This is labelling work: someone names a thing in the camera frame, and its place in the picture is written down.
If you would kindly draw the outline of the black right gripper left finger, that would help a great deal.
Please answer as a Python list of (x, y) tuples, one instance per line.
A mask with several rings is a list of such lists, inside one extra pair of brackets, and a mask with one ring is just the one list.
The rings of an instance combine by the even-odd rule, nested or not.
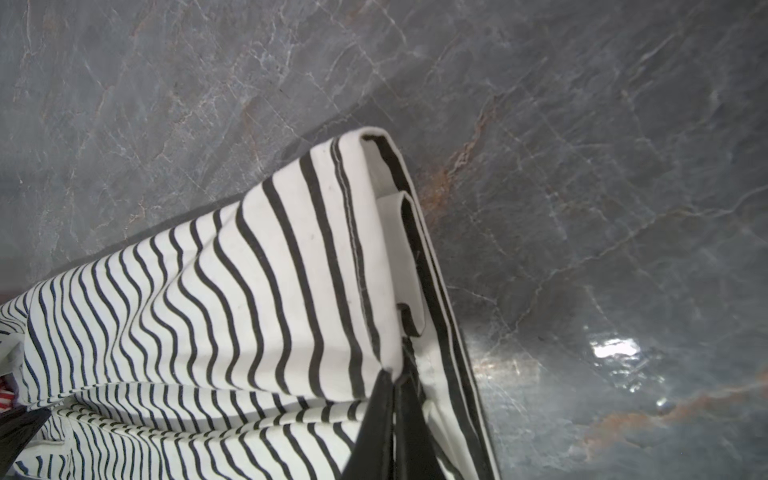
[(391, 373), (382, 370), (342, 472), (344, 480), (386, 480), (393, 472), (394, 385)]

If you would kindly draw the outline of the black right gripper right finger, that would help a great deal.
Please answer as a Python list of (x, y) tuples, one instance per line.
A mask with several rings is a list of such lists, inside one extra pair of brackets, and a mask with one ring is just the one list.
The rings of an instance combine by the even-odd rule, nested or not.
[(393, 430), (395, 479), (445, 479), (418, 397), (417, 370), (409, 357), (394, 384)]

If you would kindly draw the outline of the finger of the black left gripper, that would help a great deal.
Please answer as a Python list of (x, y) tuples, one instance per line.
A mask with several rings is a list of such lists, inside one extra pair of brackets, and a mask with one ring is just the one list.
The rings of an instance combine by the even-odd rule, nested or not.
[(1, 476), (5, 477), (17, 457), (51, 416), (51, 410), (16, 406), (1, 414)]

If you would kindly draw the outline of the red white striped tank top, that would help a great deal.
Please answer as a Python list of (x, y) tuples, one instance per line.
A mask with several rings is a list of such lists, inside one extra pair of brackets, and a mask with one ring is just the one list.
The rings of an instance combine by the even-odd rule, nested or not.
[(16, 403), (16, 391), (12, 381), (5, 376), (0, 378), (0, 413), (11, 410)]

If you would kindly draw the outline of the black white striped tank top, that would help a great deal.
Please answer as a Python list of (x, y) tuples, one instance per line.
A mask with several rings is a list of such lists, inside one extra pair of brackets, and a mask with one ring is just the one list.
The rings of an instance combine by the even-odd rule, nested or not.
[(493, 447), (405, 162), (361, 128), (240, 200), (1, 305), (1, 377), (51, 416), (30, 479), (342, 479), (409, 357), (445, 479)]

